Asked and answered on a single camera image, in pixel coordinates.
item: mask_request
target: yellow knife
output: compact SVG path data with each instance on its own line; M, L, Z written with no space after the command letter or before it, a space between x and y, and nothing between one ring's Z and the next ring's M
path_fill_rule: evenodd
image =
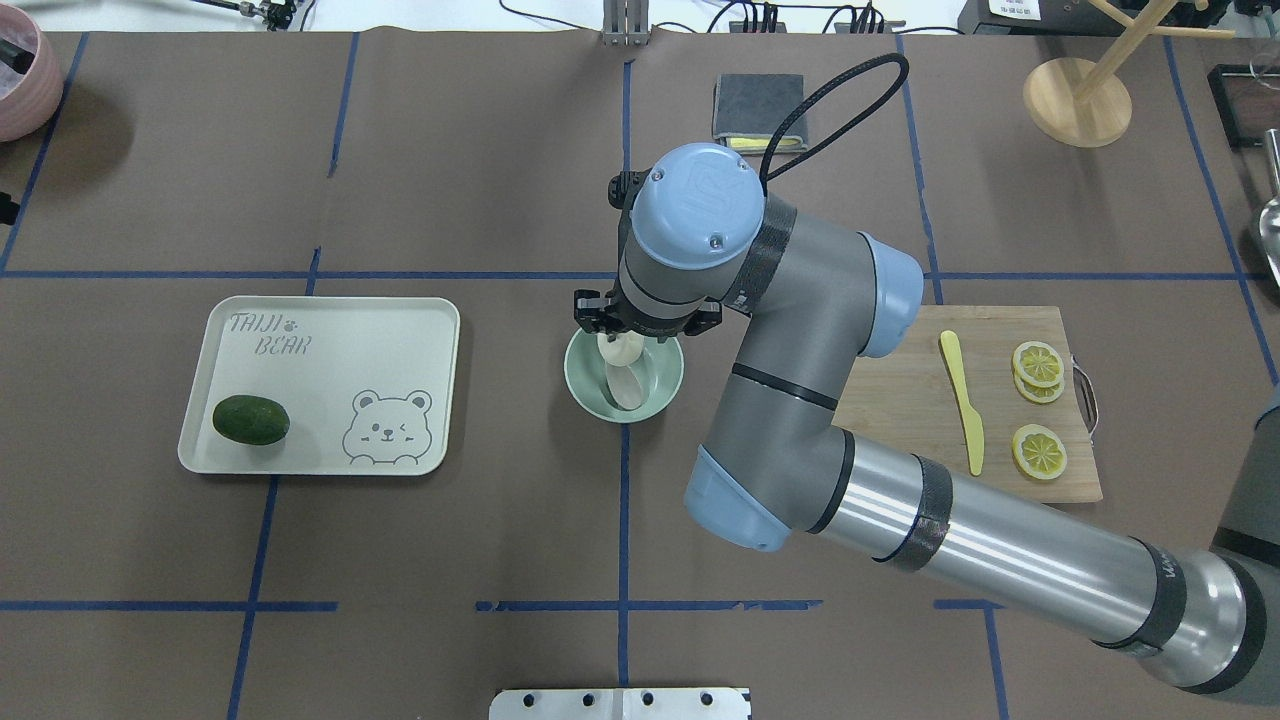
M982 415L969 402L969 387L964 380L964 356L960 355L960 338L951 331L942 331L938 341L942 343L942 359L947 363L947 374L951 375L951 384L956 388L960 423L964 425L964 443L969 450L969 474L977 478L982 474L982 456L986 450L986 438L982 433Z

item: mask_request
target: rectangular tray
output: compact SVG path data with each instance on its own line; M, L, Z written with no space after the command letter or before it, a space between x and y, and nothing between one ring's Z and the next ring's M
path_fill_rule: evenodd
M977 479L1038 502L1102 500L1093 443L1080 416L1070 368L1062 396L1048 405L1024 400L1014 386L1014 348L1025 341L1047 342L1065 363L1071 363L1057 307L920 307L915 324L892 355L854 363L833 424L937 460L952 474L968 474L960 410L938 346L938 334L945 329L960 337L969 400L986 430L983 469ZM1066 443L1066 470L1052 482L1028 479L1014 465L1014 432L1029 423L1050 428Z
M430 473L448 445L458 327L439 297L228 297L209 315L178 459L195 473ZM284 439L219 434L214 407L233 395L283 405Z

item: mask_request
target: wooden stand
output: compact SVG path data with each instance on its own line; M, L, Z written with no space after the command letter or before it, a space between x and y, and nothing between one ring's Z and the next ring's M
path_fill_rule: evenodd
M1036 126L1066 145L1110 145L1124 135L1133 117L1133 101L1124 83L1115 77L1116 69L1148 35L1234 37L1233 31L1158 27L1178 1L1151 0L1137 19L1130 19L1106 0L1089 0L1126 28L1097 63L1057 58L1032 70L1023 85L1023 102ZM1196 5L1204 9L1207 0L1197 0Z

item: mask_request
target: white tray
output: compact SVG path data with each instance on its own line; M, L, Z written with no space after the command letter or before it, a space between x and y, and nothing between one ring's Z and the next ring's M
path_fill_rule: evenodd
M209 315L178 459L195 473L430 473L449 438L458 324L439 297L228 297ZM284 439L220 436L214 406L232 395L283 405Z

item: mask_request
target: lemon slice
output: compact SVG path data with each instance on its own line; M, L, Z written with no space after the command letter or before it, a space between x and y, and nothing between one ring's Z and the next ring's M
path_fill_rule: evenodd
M1053 387L1062 382L1062 356L1043 342L1024 342L1014 350L1014 373L1032 387Z
M1066 470L1066 443L1044 425L1023 425L1014 433L1014 462L1028 478L1056 479Z
M1014 377L1014 384L1018 387L1018 395L1037 405L1048 405L1059 397L1062 397L1062 388L1066 387L1066 383L1057 383L1053 387L1029 386L1016 375Z

